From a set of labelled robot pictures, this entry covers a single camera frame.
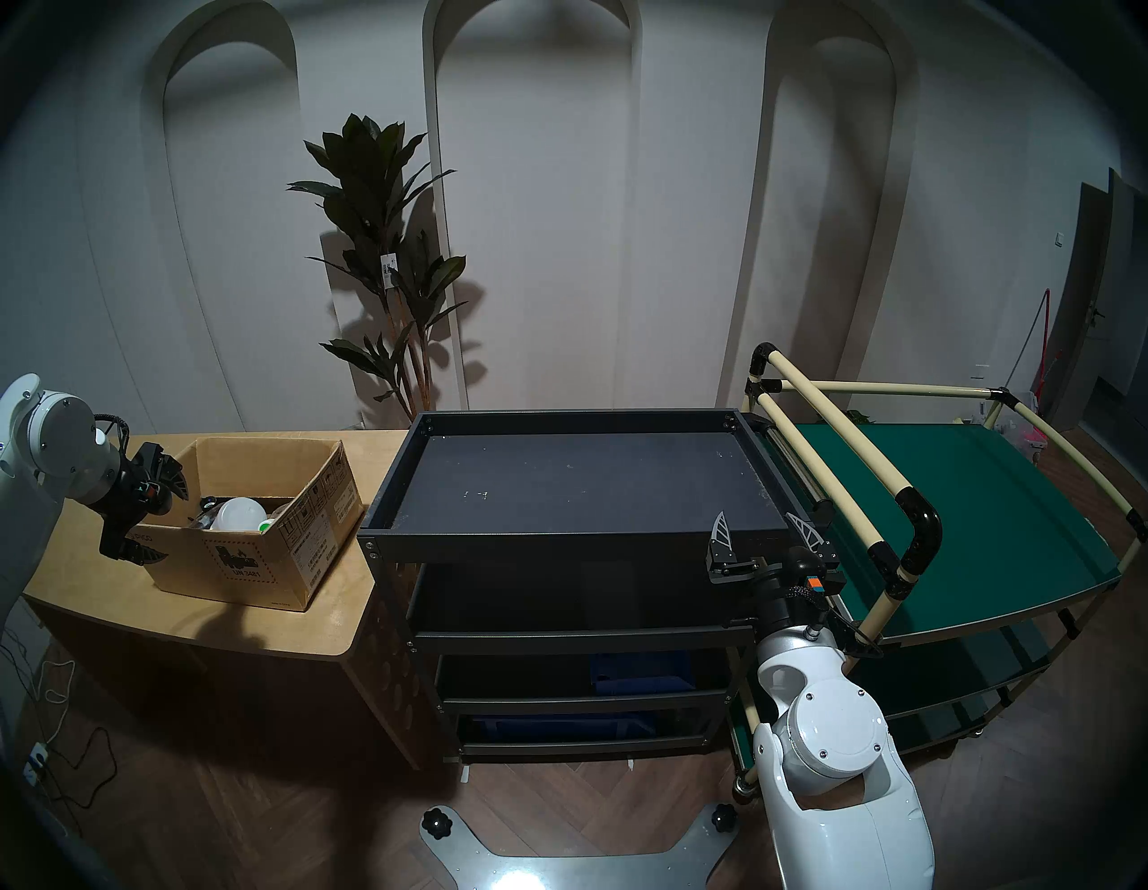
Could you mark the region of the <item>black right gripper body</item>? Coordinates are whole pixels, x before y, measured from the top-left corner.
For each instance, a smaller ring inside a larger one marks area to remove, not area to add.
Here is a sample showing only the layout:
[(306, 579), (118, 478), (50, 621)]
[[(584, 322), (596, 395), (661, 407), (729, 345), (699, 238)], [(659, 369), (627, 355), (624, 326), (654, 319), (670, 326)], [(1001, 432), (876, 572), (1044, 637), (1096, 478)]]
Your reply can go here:
[(709, 554), (707, 554), (707, 573), (711, 583), (740, 583), (748, 581), (777, 581), (779, 586), (797, 586), (807, 582), (809, 578), (819, 579), (823, 588), (843, 588), (845, 573), (839, 564), (824, 564), (815, 554), (788, 554), (779, 563), (769, 563), (762, 558), (738, 559), (732, 571), (709, 571)]

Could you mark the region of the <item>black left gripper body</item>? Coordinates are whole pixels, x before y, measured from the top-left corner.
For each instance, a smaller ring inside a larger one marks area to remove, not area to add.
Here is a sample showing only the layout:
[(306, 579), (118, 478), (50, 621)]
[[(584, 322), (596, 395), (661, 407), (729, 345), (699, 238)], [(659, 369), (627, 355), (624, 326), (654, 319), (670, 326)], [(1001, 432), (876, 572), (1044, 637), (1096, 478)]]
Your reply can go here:
[(147, 514), (158, 513), (157, 508), (158, 485), (154, 482), (117, 483), (91, 506), (103, 519), (101, 537), (129, 537), (129, 531), (135, 528)]

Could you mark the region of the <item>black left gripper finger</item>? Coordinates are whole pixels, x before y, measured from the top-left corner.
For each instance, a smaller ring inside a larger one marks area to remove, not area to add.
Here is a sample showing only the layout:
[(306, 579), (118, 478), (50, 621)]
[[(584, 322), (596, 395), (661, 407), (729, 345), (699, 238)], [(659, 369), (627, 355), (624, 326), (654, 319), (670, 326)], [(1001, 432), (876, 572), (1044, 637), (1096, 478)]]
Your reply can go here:
[(102, 535), (100, 540), (100, 554), (113, 560), (129, 562), (139, 566), (154, 565), (168, 558), (168, 554), (131, 537), (107, 537), (107, 535)]
[(160, 490), (183, 501), (188, 500), (188, 486), (183, 465), (161, 446), (148, 447), (148, 475), (152, 482), (158, 485)]

